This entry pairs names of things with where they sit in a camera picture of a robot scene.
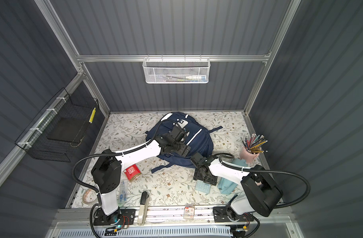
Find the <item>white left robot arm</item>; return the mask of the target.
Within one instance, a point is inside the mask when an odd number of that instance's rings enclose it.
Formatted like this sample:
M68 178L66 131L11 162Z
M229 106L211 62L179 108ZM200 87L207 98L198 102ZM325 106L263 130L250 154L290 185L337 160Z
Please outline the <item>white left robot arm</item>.
M190 151L186 142L187 134L188 130L176 123L168 133L156 132L144 144L118 153L105 152L99 155L91 174L97 185L98 202L104 214L109 216L119 209L116 188L120 184L123 170L159 155L174 153L186 157Z

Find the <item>navy blue student backpack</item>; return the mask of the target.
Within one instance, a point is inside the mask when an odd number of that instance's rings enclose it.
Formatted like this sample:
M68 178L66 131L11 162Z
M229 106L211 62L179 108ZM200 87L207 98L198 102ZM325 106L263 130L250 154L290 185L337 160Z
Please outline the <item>navy blue student backpack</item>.
M214 148L210 134L223 128L222 126L219 126L208 130L188 114L171 112L163 116L153 128L145 132L146 140L149 141L154 135L170 133L174 128L175 122L178 122L178 124L186 131L186 136L181 138L181 143L189 146L190 151L185 157L178 155L175 152L159 155L158 157L167 161L168 164L153 168L151 173L155 173L163 168L169 168L173 165L185 168L194 168L195 166L190 160L191 156L195 153L199 153L204 157L210 156Z

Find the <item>light blue calculator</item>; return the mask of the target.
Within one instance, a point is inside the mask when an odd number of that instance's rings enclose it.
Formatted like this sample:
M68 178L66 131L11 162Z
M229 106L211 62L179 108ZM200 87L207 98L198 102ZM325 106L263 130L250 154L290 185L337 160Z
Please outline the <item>light blue calculator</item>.
M211 189L211 185L208 183L205 183L201 180L197 180L196 181L196 185L195 185L195 190L204 193L204 194L209 194L210 193L210 189Z

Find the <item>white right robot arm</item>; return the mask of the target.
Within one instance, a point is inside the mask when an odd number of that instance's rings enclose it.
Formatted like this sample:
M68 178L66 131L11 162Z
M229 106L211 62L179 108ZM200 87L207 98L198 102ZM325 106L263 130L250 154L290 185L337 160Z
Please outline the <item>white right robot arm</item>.
M229 153L217 153L204 157L195 153L191 157L192 164L200 174L198 179L211 184L217 184L217 178L227 179L240 185L244 195L235 195L226 205L225 213L231 221L237 221L245 213L257 212L268 217L283 195L269 173L262 166L242 167L228 163L222 158L233 158Z

